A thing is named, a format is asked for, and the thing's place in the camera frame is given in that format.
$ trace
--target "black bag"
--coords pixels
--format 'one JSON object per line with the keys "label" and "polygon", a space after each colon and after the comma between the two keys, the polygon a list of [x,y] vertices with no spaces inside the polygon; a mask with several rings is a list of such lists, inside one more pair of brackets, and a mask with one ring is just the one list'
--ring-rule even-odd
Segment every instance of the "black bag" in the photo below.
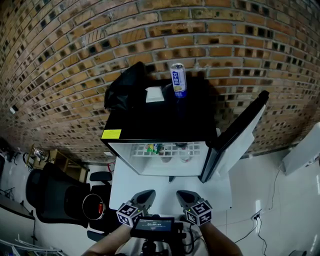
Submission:
{"label": "black bag", "polygon": [[106,90],[104,108],[108,110],[128,111],[144,95],[146,68],[138,62],[124,71]]}

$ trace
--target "chair armrest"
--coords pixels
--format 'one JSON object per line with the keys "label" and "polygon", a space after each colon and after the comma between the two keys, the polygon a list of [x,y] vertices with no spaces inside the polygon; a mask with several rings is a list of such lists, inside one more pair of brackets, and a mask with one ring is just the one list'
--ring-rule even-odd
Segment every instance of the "chair armrest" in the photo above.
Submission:
{"label": "chair armrest", "polygon": [[91,230],[87,230],[86,235],[88,236],[88,238],[96,242],[106,237],[105,233],[97,233]]}
{"label": "chair armrest", "polygon": [[111,172],[107,172],[107,171],[94,172],[90,175],[90,181],[103,182],[103,183],[107,181],[112,181],[112,174]]}

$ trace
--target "human arm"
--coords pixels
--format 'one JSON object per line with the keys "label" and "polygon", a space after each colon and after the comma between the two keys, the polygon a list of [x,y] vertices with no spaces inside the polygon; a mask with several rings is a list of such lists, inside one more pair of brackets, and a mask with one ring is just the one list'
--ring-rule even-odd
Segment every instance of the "human arm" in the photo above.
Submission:
{"label": "human arm", "polygon": [[213,226],[211,222],[201,225],[200,230],[211,256],[243,256],[239,247]]}
{"label": "human arm", "polygon": [[130,239],[131,227],[121,225],[105,238],[96,242],[82,256],[114,255],[117,249]]}

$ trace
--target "wire shelf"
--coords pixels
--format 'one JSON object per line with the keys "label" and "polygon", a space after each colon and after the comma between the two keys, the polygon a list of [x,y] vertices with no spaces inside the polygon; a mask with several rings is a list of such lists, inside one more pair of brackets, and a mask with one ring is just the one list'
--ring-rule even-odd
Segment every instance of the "wire shelf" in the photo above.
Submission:
{"label": "wire shelf", "polygon": [[147,143],[136,143],[132,145],[131,156],[133,157],[174,157],[184,156],[189,153],[191,157],[200,155],[200,142],[188,142],[187,149],[183,150],[176,146],[175,143],[162,143],[163,152],[155,154],[154,152],[147,152]]}

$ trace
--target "yellow sticker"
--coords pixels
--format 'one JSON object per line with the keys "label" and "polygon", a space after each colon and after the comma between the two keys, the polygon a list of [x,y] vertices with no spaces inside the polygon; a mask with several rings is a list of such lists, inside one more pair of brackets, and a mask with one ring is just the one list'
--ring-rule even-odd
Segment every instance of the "yellow sticker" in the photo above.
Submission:
{"label": "yellow sticker", "polygon": [[101,139],[119,139],[121,130],[104,130]]}

